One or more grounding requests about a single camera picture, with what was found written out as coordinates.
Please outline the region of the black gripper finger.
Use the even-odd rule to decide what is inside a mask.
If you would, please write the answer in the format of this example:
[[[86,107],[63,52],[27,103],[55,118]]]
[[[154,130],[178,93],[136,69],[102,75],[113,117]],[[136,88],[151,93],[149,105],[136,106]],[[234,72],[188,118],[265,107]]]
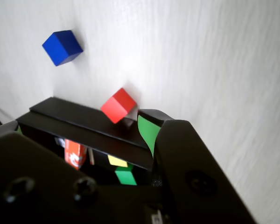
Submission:
[[[175,224],[253,224],[255,221],[194,127],[156,109],[138,110],[144,140],[164,190],[164,209]]]
[[[0,126],[0,224],[111,224],[97,184],[54,153]]]

